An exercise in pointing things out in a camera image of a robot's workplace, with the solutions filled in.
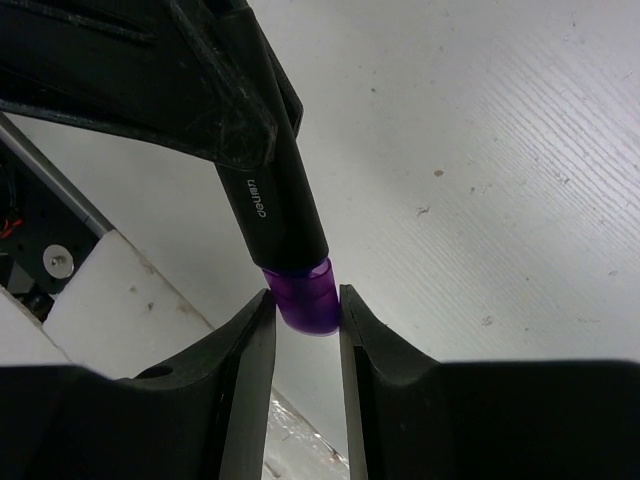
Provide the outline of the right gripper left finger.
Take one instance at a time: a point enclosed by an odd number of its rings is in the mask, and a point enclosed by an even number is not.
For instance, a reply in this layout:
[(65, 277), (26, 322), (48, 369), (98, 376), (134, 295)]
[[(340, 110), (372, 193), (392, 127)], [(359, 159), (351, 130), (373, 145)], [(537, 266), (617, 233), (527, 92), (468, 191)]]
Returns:
[(258, 479), (275, 364), (275, 300), (133, 378), (71, 365), (1, 371), (5, 479)]

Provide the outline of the purple tip black highlighter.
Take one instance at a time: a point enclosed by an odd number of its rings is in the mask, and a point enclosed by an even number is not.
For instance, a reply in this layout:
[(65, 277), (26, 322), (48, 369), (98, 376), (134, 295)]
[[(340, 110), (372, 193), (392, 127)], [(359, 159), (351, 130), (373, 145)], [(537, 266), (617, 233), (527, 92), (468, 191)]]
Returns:
[(254, 263), (274, 272), (310, 270), (329, 249), (269, 60), (269, 42), (248, 6), (221, 16), (219, 25), (277, 127), (266, 165), (245, 172), (219, 167), (219, 177)]

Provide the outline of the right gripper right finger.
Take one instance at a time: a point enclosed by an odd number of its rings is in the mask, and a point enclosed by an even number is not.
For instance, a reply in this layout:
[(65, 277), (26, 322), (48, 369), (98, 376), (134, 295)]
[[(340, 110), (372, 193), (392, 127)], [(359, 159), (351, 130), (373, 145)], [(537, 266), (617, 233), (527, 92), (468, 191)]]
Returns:
[(340, 289), (354, 479), (635, 479), (634, 362), (440, 362)]

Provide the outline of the purple highlighter cap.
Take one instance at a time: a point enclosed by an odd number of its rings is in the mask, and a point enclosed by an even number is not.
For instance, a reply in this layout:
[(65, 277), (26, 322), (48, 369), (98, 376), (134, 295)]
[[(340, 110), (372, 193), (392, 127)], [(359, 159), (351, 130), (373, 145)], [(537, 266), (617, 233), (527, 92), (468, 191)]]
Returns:
[(338, 331), (340, 302), (329, 258), (310, 270), (263, 273), (289, 327), (312, 336)]

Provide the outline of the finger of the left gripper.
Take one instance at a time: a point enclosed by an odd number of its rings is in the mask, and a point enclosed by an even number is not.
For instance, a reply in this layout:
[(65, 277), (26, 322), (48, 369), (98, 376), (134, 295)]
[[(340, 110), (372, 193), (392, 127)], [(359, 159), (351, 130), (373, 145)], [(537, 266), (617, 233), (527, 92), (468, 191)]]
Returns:
[(5, 1), (5, 112), (230, 168), (274, 155), (277, 124), (201, 1)]
[(291, 84), (284, 68), (282, 67), (279, 59), (273, 51), (270, 44), (266, 45), (267, 53), (271, 66), (274, 71), (274, 75), (277, 81), (277, 85), (283, 100), (283, 104), (287, 113), (289, 123), (291, 125), (294, 137), (297, 138), (300, 127), (302, 124), (302, 118), (304, 114), (304, 107), (298, 94), (296, 93), (293, 85)]

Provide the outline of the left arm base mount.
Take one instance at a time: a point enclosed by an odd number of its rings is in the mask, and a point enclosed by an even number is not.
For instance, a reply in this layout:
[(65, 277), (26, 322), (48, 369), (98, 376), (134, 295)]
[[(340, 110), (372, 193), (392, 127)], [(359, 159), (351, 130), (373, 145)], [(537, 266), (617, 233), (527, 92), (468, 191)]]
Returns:
[(112, 224), (1, 116), (1, 286), (37, 321)]

